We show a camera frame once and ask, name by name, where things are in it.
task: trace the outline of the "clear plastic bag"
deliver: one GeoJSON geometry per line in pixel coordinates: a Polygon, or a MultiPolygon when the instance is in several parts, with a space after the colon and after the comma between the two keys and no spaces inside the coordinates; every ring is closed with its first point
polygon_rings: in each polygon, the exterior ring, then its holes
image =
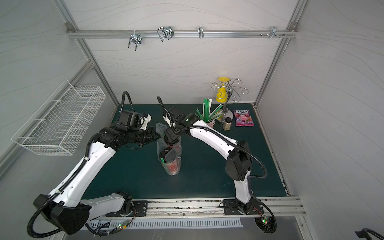
{"type": "Polygon", "coordinates": [[[166,173],[169,175],[176,175],[181,168],[181,137],[178,143],[170,146],[164,141],[164,130],[168,127],[161,123],[156,123],[156,132],[160,134],[161,138],[157,140],[157,159],[161,162],[166,173]]]}

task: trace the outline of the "green table mat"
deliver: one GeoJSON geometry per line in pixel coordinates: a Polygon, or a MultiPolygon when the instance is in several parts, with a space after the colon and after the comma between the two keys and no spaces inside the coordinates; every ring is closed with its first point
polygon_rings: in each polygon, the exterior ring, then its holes
{"type": "MultiPolygon", "coordinates": [[[[202,104],[166,104],[169,109],[177,106],[186,115],[195,113],[202,104]]],[[[152,116],[149,126],[157,122],[166,124],[162,118],[159,104],[135,104],[135,111],[146,112],[152,116]]],[[[214,129],[226,136],[248,142],[251,152],[266,166],[268,176],[265,179],[252,179],[252,190],[259,197],[286,196],[275,164],[258,125],[251,104],[229,104],[230,110],[250,110],[253,127],[236,127],[235,120],[229,131],[215,123],[214,129]]],[[[199,139],[182,136],[182,161],[179,174],[168,175],[157,160],[156,143],[144,145],[142,150],[133,150],[125,146],[103,166],[85,191],[82,199],[92,199],[124,191],[134,199],[155,198],[194,198],[194,197],[234,197],[233,180],[225,173],[225,159],[213,148],[199,139]]],[[[251,174],[260,175],[262,170],[254,162],[251,174]]]]}

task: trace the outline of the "white wall panel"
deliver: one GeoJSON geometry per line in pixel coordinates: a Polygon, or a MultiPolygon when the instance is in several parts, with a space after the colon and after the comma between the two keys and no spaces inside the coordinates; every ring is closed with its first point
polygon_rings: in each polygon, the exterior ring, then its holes
{"type": "MultiPolygon", "coordinates": [[[[65,0],[81,30],[285,29],[296,0],[263,1],[90,1],[65,0]]],[[[87,40],[113,91],[129,91],[135,103],[200,103],[215,97],[210,83],[240,78],[252,102],[280,40],[143,39],[134,51],[128,39],[87,40]]]]}
{"type": "MultiPolygon", "coordinates": [[[[94,70],[78,85],[98,85],[106,93],[94,70]]],[[[48,194],[71,172],[84,156],[89,138],[110,124],[115,111],[112,100],[107,96],[73,156],[38,156],[26,149],[23,151],[0,181],[2,239],[33,239],[26,233],[26,225],[36,211],[33,201],[39,194],[48,194]]],[[[34,224],[38,233],[49,232],[53,228],[41,216],[34,224]]]]}
{"type": "Polygon", "coordinates": [[[214,97],[210,84],[220,76],[240,78],[250,90],[243,102],[256,98],[278,40],[171,39],[150,40],[135,52],[125,39],[92,39],[87,43],[117,96],[129,91],[135,103],[200,103],[214,97]]]}
{"type": "Polygon", "coordinates": [[[296,0],[65,0],[81,30],[285,29],[296,0]]]}
{"type": "Polygon", "coordinates": [[[384,4],[311,0],[259,105],[315,239],[383,232],[384,4]]]}
{"type": "Polygon", "coordinates": [[[10,138],[87,59],[55,5],[0,1],[0,156],[10,138]]]}

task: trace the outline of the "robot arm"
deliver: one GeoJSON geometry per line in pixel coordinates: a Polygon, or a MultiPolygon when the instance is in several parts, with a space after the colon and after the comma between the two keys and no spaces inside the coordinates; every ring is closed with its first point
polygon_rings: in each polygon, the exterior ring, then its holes
{"type": "Polygon", "coordinates": [[[177,138],[180,135],[188,134],[202,140],[219,152],[226,160],[225,172],[234,180],[236,199],[239,201],[243,212],[249,212],[253,199],[250,194],[251,189],[248,176],[251,173],[253,159],[250,156],[251,153],[248,143],[244,140],[236,141],[222,135],[216,130],[209,128],[207,124],[192,113],[186,116],[175,107],[167,110],[163,106],[163,109],[164,120],[169,126],[171,126],[171,122],[173,125],[173,127],[164,131],[165,142],[172,145],[177,142],[177,138]]]}
{"type": "MultiPolygon", "coordinates": [[[[96,217],[119,212],[123,215],[131,211],[131,196],[124,192],[114,193],[97,199],[82,200],[85,190],[103,165],[127,143],[141,147],[159,139],[153,127],[147,127],[151,116],[132,111],[121,111],[119,119],[109,127],[95,134],[89,146],[89,155],[84,156],[70,174],[49,195],[40,194],[33,202],[42,216],[67,234],[76,233],[84,224],[96,217]]],[[[27,232],[31,237],[46,237],[54,234],[35,233],[31,218],[27,232]]]]}

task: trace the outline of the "mounting plate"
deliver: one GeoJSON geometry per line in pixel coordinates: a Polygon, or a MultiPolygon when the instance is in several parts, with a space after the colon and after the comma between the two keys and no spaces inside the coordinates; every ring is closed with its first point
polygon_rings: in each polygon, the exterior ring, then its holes
{"type": "MultiPolygon", "coordinates": [[[[237,203],[235,199],[224,199],[224,214],[225,215],[244,215],[239,210],[237,210],[237,203]]],[[[259,210],[262,214],[264,213],[263,206],[260,207],[260,203],[258,201],[254,201],[251,204],[251,210],[248,213],[248,215],[259,215],[260,213],[253,209],[255,207],[257,210],[259,210]]]]}
{"type": "MultiPolygon", "coordinates": [[[[147,214],[148,201],[132,201],[134,208],[136,208],[136,217],[145,217],[147,214]]],[[[131,212],[127,216],[121,216],[117,212],[110,212],[106,214],[106,217],[133,217],[134,212],[131,212]]]]}

